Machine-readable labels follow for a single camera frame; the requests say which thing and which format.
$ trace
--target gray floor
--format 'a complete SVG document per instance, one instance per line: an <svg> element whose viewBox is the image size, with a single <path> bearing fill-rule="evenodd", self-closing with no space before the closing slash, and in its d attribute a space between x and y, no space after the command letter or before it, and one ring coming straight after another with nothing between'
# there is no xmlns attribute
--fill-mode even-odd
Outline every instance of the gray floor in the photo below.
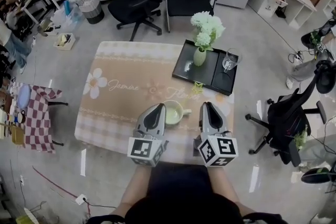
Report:
<svg viewBox="0 0 336 224"><path fill-rule="evenodd" d="M118 205L135 169L135 165L127 157L82 144L74 137L83 87L98 45L106 40L129 40L133 29L133 26L129 26L117 30L115 26L118 22L109 14L106 5L103 8L106 11L103 21L96 25L83 22L75 32L77 41L71 51L58 51L52 47L54 38L38 35L37 44L28 56L25 72L17 76L17 81L40 86L51 85L63 90L62 99L69 102L69 107L53 107L50 113L54 140L65 143L65 146L57 147L57 154L52 155L16 147L7 139L0 143L0 172L4 176L9 195L22 210L24 200L19 185L22 175L25 206L32 208L46 201L37 213L46 217L49 223L55 223L57 216L60 223L82 223L87 207L75 204L69 194L43 179L32 166L72 194L85 194L91 203L108 206ZM246 113L257 115L258 100L262 101L265 118L265 101L268 98L276 99L279 95L291 93L285 86L286 75L292 68L287 55L293 52L292 48L304 49L300 43L304 29L295 32L282 23L275 27L281 32L288 43L286 44L249 7L241 10L217 5L215 14L226 27L215 47L235 47L243 53L234 88L233 134L238 140L239 158L225 170L246 206L257 211L279 213L289 223L308 223L323 206L327 198L324 192L329 185L302 183L302 174L297 168L290 164L285 166L279 157L272 155L272 150L267 146L258 155L249 156L248 149L255 147L265 135L265 130L252 122L246 122L244 118ZM161 17L155 17L154 23L164 26L164 13ZM192 30L188 18L173 18L170 34L163 30L163 35L157 36L155 31L141 25L135 40L182 45L186 38L192 38ZM319 98L315 92L306 106L314 106ZM326 105L328 117L334 115L336 111L332 99L322 97L322 101ZM321 120L315 115L310 116L309 120L312 134L323 136ZM85 148L86 177L83 177L80 175L80 158L81 151ZM107 208L91 208L93 216L109 212Z"/></svg>

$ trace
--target checkered tablecloth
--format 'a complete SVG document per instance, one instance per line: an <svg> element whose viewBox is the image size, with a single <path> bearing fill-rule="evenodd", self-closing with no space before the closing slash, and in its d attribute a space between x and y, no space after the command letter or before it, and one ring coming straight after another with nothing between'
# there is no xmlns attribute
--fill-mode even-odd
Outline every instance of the checkered tablecloth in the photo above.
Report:
<svg viewBox="0 0 336 224"><path fill-rule="evenodd" d="M23 83L14 82L14 87L19 89ZM21 127L25 132L25 147L32 150L55 153L50 133L50 117L48 111L48 100L61 97L62 91L47 87L29 85L32 90L30 100L25 109L26 120Z"/></svg>
<svg viewBox="0 0 336 224"><path fill-rule="evenodd" d="M226 116L228 129L233 130L234 94L227 97L204 89L187 100L193 84L172 78L181 49L173 44L102 42L84 87L75 137L127 154L139 115L152 105L175 100L192 113L177 126L166 127L164 136L169 143L160 160L202 164L193 148L193 139L200 134L199 109L203 102L213 102Z"/></svg>

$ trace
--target mug handle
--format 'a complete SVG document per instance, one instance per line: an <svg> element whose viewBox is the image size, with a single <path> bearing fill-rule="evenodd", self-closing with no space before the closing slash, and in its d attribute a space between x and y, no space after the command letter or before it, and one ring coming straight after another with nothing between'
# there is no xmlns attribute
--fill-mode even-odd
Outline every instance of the mug handle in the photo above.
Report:
<svg viewBox="0 0 336 224"><path fill-rule="evenodd" d="M189 114L191 114L191 109L184 109L183 110L183 116L184 115L189 115Z"/></svg>

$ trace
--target yellow star-shaped object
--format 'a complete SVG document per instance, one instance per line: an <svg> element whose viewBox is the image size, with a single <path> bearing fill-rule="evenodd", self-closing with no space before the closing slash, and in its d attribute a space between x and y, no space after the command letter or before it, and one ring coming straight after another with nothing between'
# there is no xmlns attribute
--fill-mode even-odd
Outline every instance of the yellow star-shaped object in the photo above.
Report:
<svg viewBox="0 0 336 224"><path fill-rule="evenodd" d="M203 92L203 83L197 83L197 82L195 82L194 86L192 87L192 91L195 94L199 94L199 93Z"/></svg>

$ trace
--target vase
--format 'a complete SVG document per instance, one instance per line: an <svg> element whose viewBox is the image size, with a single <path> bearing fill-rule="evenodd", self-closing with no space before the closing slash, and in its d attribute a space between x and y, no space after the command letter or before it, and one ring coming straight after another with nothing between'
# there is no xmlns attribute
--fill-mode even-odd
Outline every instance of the vase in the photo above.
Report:
<svg viewBox="0 0 336 224"><path fill-rule="evenodd" d="M194 65L200 67L204 63L205 58L206 58L206 50L200 51L199 48L197 48L194 53Z"/></svg>

